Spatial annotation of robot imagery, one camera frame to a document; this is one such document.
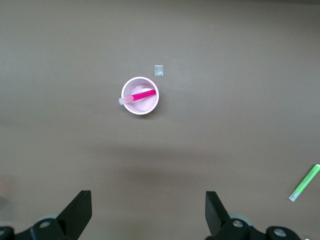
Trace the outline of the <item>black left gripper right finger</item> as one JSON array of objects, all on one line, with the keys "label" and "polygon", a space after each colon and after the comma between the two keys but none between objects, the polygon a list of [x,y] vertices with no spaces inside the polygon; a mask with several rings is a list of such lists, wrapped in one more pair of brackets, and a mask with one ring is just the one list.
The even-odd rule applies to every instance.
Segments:
[{"label": "black left gripper right finger", "polygon": [[299,240],[291,229],[270,226],[265,233],[240,218],[231,218],[215,191],[205,193],[205,219],[210,231],[208,240]]}]

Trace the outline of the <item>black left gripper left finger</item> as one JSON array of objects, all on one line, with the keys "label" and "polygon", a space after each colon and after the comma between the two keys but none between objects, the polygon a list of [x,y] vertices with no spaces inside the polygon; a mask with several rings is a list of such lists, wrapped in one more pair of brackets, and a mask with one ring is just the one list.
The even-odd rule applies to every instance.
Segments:
[{"label": "black left gripper left finger", "polygon": [[56,217],[47,217],[15,233],[11,226],[0,228],[2,240],[77,240],[92,217],[92,193],[82,190]]}]

